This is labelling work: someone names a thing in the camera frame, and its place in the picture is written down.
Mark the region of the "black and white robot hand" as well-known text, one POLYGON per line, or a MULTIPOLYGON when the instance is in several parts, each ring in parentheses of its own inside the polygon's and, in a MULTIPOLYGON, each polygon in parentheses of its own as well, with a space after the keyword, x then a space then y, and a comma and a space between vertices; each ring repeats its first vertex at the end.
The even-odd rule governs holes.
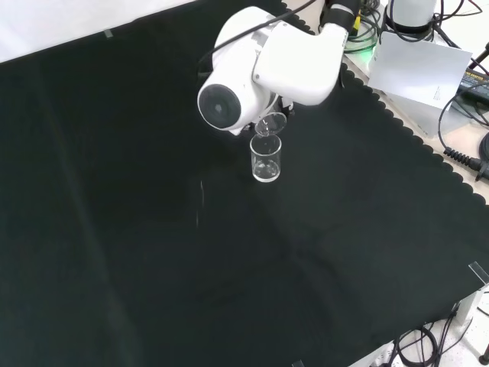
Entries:
POLYGON ((274 94, 265 110, 242 131, 254 132, 262 137, 278 135, 285 129, 287 120, 293 113, 293 101, 274 94))

